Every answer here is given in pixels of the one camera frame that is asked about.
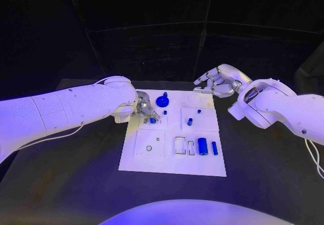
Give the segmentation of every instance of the small blue cylinder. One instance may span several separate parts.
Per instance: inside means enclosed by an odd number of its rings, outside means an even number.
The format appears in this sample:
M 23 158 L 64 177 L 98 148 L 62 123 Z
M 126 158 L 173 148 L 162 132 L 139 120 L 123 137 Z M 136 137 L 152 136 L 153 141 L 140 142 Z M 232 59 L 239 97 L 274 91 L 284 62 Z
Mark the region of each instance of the small blue cylinder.
M 189 118 L 188 125 L 190 126 L 193 124 L 193 118 Z
M 206 156 L 208 155 L 208 141 L 206 138 L 198 139 L 198 147 L 199 147 L 199 155 Z
M 215 156 L 218 155 L 218 147 L 216 147 L 216 142 L 212 142 L 213 145 L 213 151 L 215 151 Z

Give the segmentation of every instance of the blue object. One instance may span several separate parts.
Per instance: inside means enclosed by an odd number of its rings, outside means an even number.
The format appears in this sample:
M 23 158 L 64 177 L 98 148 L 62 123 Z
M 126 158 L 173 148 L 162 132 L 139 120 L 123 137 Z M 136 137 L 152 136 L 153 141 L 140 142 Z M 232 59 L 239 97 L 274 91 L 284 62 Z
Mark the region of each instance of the blue object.
M 167 107 L 167 105 L 169 105 L 169 98 L 167 98 L 167 92 L 164 92 L 163 96 L 157 98 L 157 106 Z
M 216 147 L 216 142 L 212 142 L 213 145 L 213 151 L 215 151 L 215 156 L 218 155 L 218 147 Z
M 193 118 L 189 118 L 188 125 L 190 126 L 193 124 Z
M 198 148 L 199 148 L 199 155 L 206 156 L 208 155 L 208 141 L 206 138 L 198 139 Z

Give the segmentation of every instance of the white cable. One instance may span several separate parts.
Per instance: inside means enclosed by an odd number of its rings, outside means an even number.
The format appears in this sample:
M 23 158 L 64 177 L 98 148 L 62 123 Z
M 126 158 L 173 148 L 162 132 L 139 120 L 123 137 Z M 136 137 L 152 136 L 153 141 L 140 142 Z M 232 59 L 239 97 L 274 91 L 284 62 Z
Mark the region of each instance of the white cable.
M 104 79 L 101 79 L 100 81 L 97 81 L 94 84 L 97 84 L 97 83 L 101 83 L 104 80 L 107 80 L 108 79 L 108 77 L 107 78 L 104 78 Z
M 64 136 L 59 136 L 59 137 L 52 137 L 52 138 L 44 139 L 44 140 L 41 140 L 41 141 L 38 141 L 38 142 L 35 142 L 35 143 L 32 143 L 32 144 L 29 144 L 29 145 L 22 146 L 18 150 L 20 150 L 20 149 L 29 147 L 29 146 L 33 145 L 33 144 L 38 144 L 39 142 L 45 142 L 45 141 L 49 141 L 49 140 L 52 140 L 52 139 L 58 139 L 58 138 L 62 138 L 62 137 L 68 137 L 68 136 L 74 135 L 74 134 L 80 131 L 80 129 L 78 129 L 74 133 L 71 133 L 69 135 L 64 135 Z
M 323 173 L 324 173 L 324 169 L 323 169 L 321 166 L 320 166 L 320 153 L 319 153 L 319 150 L 317 150 L 317 147 L 316 147 L 313 141 L 310 141 L 310 142 L 311 142 L 313 147 L 314 147 L 314 149 L 316 149 L 317 160 L 316 160 L 316 158 L 314 158 L 313 151 L 311 151 L 311 149 L 310 149 L 310 146 L 308 146 L 308 143 L 307 143 L 307 139 L 306 139 L 306 147 L 307 147 L 307 149 L 308 149 L 308 152 L 310 152 L 310 154 L 311 154 L 313 160 L 314 160 L 314 162 L 316 162 L 317 172 L 319 172 L 321 178 L 324 179 L 324 176 L 323 176 L 323 174 L 321 174 L 321 171 L 323 171 Z

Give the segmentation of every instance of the tabletop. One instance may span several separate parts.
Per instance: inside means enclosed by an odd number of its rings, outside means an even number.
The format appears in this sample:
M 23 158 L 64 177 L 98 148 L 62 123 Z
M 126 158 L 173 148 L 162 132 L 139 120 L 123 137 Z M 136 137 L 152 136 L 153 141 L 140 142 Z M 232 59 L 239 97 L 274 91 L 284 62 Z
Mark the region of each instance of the tabletop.
M 58 90 L 92 82 L 64 79 Z M 189 82 L 134 81 L 133 85 L 156 90 L 195 87 Z M 261 129 L 247 118 L 238 121 L 228 112 L 236 97 L 215 97 L 228 177 L 118 171 L 127 123 L 116 124 L 107 117 L 72 136 L 20 150 L 0 183 L 0 221 L 98 224 L 143 204 L 203 199 L 248 207 L 298 225 L 324 224 L 324 180 L 304 139 L 280 122 Z

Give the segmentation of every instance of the robotic hand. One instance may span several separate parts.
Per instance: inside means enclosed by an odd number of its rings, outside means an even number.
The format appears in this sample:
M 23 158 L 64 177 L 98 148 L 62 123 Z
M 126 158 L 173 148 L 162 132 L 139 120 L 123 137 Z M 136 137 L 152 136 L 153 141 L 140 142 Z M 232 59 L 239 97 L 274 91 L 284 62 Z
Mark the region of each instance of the robotic hand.
M 44 95 L 0 101 L 0 163 L 29 142 L 113 115 L 128 122 L 141 114 L 160 120 L 149 94 L 123 76 Z
M 274 79 L 252 81 L 231 65 L 222 64 L 195 81 L 208 80 L 208 86 L 195 92 L 213 94 L 221 98 L 238 92 L 238 101 L 228 109 L 234 117 L 245 117 L 260 128 L 283 122 L 291 132 L 324 145 L 324 97 L 297 95 L 291 88 Z

